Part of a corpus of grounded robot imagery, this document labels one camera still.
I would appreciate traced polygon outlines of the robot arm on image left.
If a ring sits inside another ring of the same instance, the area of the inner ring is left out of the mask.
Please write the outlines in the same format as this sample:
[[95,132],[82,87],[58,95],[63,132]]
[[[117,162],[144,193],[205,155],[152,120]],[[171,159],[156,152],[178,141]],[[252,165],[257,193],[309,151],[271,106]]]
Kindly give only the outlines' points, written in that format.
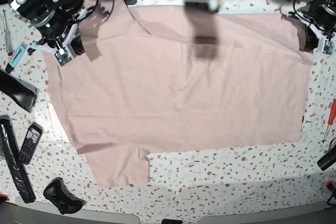
[[83,3],[84,0],[10,0],[12,14],[41,34],[39,41],[29,45],[27,53],[48,52],[61,67],[83,54],[79,23],[96,9],[84,8]]

